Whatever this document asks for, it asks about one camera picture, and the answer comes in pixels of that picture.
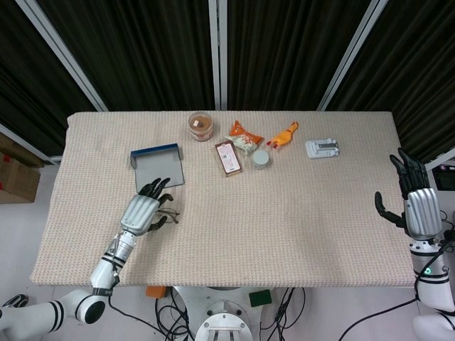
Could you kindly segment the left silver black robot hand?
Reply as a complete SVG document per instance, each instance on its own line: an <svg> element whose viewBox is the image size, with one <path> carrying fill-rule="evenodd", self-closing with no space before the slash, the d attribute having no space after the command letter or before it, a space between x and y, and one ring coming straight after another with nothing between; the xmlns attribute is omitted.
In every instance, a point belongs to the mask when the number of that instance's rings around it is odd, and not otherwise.
<svg viewBox="0 0 455 341"><path fill-rule="evenodd" d="M173 201L172 195L161 194L170 180L170 178L156 178L141 188L128 204L120 220L120 226L124 231L138 237L164 226L167 216L163 215L159 220L154 217L160 206L166 201Z"/></svg>

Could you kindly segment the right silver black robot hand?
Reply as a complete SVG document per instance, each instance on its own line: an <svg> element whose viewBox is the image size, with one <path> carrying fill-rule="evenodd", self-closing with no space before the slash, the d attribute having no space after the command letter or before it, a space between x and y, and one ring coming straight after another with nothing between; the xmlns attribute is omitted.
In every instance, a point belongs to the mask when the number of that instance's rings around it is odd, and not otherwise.
<svg viewBox="0 0 455 341"><path fill-rule="evenodd" d="M396 168L403 199L404 212L397 215L386 210L380 192L375 193L375 208L383 219L417 241L434 238L442 231L439 201L429 183L425 165L409 155L403 148L398 148L398 155L390 155L390 161Z"/></svg>

